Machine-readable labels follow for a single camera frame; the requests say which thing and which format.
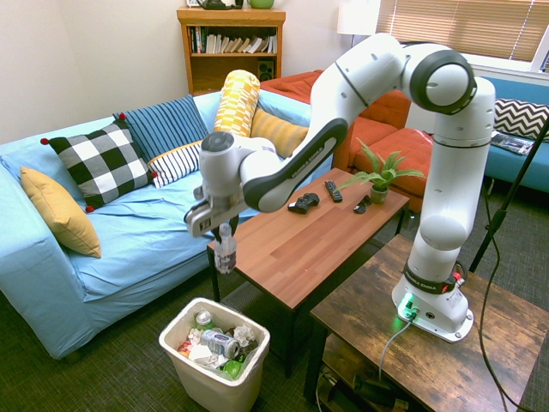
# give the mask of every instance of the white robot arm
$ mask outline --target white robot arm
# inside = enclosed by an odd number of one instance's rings
[[[393,291],[399,316],[449,342],[471,329],[473,314],[457,287],[455,262],[473,228],[488,156],[495,90],[475,78],[465,58],[443,45],[401,45],[375,34],[317,79],[311,124],[292,156],[280,162],[266,139],[214,133],[200,157],[203,198],[185,217],[193,236],[218,227],[247,207],[280,209],[296,187],[342,142],[348,126],[381,95],[400,89],[437,113],[421,223],[404,276]]]

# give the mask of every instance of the table leg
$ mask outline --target table leg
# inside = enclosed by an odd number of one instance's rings
[[[208,261],[210,275],[212,276],[212,289],[214,290],[214,300],[216,302],[220,302],[220,287],[217,283],[217,269],[215,268],[214,251],[210,248],[208,248]]]
[[[401,210],[401,215],[398,218],[398,225],[396,225],[396,232],[395,235],[401,232],[402,229],[402,223],[404,222],[404,218],[406,217],[406,213],[408,211],[408,207]]]
[[[316,402],[316,390],[318,374],[323,363],[324,345],[328,331],[321,324],[315,321],[311,337],[311,349],[309,352],[309,365],[307,366],[307,376],[305,377],[305,388],[303,396],[309,402]]]
[[[286,379],[289,379],[292,376],[292,361],[293,361],[293,350],[294,350],[294,341],[293,338],[295,336],[295,318],[297,316],[297,313],[295,311],[291,311],[290,318],[289,318],[289,333],[287,334],[287,342],[286,342],[286,353],[284,356],[284,361],[286,362]]]

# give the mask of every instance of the lamp shade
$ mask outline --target lamp shade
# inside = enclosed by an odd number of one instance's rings
[[[376,32],[380,0],[342,4],[337,18],[337,33],[370,36]]]

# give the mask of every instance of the black stand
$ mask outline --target black stand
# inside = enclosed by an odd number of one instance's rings
[[[488,248],[488,246],[490,245],[490,242],[492,241],[493,235],[498,231],[498,229],[501,227],[501,224],[504,222],[505,216],[507,215],[507,208],[509,207],[511,200],[513,200],[516,190],[518,189],[518,186],[520,186],[522,182],[522,178],[524,177],[524,175],[526,174],[526,171],[530,167],[530,163],[532,163],[532,159],[534,158],[535,153],[538,151],[538,148],[543,142],[543,138],[546,136],[548,129],[549,129],[549,117],[547,117],[546,122],[543,124],[543,127],[541,128],[540,134],[535,139],[535,143],[530,149],[530,153],[528,153],[526,160],[522,164],[521,170],[516,175],[516,179],[513,182],[513,185],[511,186],[509,193],[507,193],[507,196],[505,197],[503,204],[498,209],[498,211],[494,214],[492,218],[492,224],[486,225],[486,230],[488,231],[488,233],[486,234],[484,241],[480,246],[479,251],[477,251],[477,254],[474,257],[473,263],[469,268],[470,271],[472,272],[476,271],[477,266],[480,263],[480,260],[484,256],[486,249]]]

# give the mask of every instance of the carpet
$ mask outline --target carpet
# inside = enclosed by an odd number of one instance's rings
[[[504,200],[509,185],[498,182],[490,199],[492,213]],[[511,293],[549,311],[547,277],[549,256],[549,195],[521,188],[503,226],[496,234],[502,262],[495,283]],[[486,208],[479,204],[474,230],[462,247],[460,260],[468,267],[486,234]],[[396,221],[376,239],[387,242]],[[413,239],[417,221],[409,221],[402,234]],[[362,258],[375,250],[367,246]],[[353,270],[361,257],[345,269]],[[476,273],[487,278],[495,264],[490,246]],[[221,296],[230,295],[244,284],[239,276],[220,276]],[[250,307],[259,307],[260,298],[249,289]],[[36,339],[30,327],[0,294],[2,336],[0,338],[0,410],[2,411],[189,411],[205,409],[184,391],[158,337],[168,323],[193,298],[213,299],[209,274],[203,272],[174,288],[154,302],[99,333],[82,348],[75,364],[53,360]],[[276,310],[263,309],[274,320]],[[282,360],[269,352],[263,364],[262,387],[252,411],[318,411],[302,396],[307,367],[307,344],[296,354],[294,372],[284,377]],[[537,411],[549,410],[549,349],[545,342],[536,362],[522,404]]]

